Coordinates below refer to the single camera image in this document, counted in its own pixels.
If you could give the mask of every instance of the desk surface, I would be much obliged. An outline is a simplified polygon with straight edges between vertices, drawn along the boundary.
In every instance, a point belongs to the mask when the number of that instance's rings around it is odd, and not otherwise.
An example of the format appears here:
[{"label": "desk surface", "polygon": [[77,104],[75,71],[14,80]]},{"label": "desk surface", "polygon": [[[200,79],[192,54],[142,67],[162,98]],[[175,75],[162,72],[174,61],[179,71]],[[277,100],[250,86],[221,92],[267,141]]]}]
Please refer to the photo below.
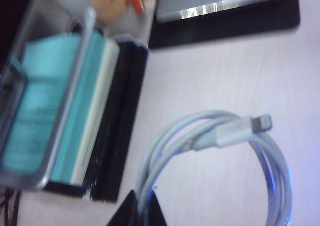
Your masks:
[{"label": "desk surface", "polygon": [[[293,178],[292,225],[320,222],[319,0],[300,0],[301,25],[151,51],[117,204],[24,192],[22,226],[105,226],[136,184],[144,152],[171,121],[205,109],[270,113]],[[149,26],[155,0],[148,0]],[[148,34],[142,38],[147,41]],[[169,225],[265,225],[267,187],[248,144],[175,157],[156,182]]]}]

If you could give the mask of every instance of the usb cable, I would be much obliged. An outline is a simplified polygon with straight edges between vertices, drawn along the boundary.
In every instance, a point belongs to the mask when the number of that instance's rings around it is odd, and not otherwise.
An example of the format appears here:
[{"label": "usb cable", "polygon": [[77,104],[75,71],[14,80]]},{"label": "usb cable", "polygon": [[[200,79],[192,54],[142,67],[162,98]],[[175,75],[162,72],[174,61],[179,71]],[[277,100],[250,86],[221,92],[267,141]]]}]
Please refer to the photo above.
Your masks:
[{"label": "usb cable", "polygon": [[[169,141],[182,129],[197,121],[204,121],[173,143]],[[144,225],[148,225],[149,196],[159,174],[177,154],[209,147],[224,148],[249,142],[256,152],[268,189],[267,226],[287,226],[292,211],[292,186],[286,160],[266,131],[272,128],[269,115],[244,117],[226,111],[205,111],[184,117],[165,128],[149,147],[139,172],[136,186],[137,211]]]}]

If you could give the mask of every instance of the black stand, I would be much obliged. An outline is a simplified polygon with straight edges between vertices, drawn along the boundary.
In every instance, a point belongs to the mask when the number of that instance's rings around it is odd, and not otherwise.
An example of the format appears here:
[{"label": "black stand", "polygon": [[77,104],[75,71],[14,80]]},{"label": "black stand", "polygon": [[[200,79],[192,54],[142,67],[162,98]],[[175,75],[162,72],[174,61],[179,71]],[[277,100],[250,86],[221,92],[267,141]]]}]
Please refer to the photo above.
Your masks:
[{"label": "black stand", "polygon": [[[153,192],[149,206],[149,225],[167,226],[156,194]],[[137,215],[137,199],[133,190],[130,191],[116,214],[107,226],[143,226]]]}]

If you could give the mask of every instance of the cable connector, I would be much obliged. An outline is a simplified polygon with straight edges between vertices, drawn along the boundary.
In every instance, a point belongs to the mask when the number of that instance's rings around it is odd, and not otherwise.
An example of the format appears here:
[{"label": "cable connector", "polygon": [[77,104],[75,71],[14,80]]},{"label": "cable connector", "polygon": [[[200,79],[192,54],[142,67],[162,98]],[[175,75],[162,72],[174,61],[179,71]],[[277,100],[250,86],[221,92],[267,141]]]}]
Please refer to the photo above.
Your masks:
[{"label": "cable connector", "polygon": [[208,133],[195,139],[191,148],[202,150],[209,147],[226,147],[234,144],[250,141],[255,134],[266,132],[272,128],[270,115],[262,115],[258,118],[244,117],[232,120],[215,127]]}]

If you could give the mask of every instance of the black mouse pad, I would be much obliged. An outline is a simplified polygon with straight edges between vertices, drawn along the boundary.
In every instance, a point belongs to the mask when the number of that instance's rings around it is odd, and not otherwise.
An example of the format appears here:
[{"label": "black mouse pad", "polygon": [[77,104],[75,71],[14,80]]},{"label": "black mouse pad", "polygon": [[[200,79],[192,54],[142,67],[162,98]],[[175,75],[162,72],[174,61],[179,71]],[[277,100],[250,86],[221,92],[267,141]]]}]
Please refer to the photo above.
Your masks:
[{"label": "black mouse pad", "polygon": [[149,48],[284,30],[299,24],[299,0],[273,0],[168,23],[158,23],[154,16]]}]

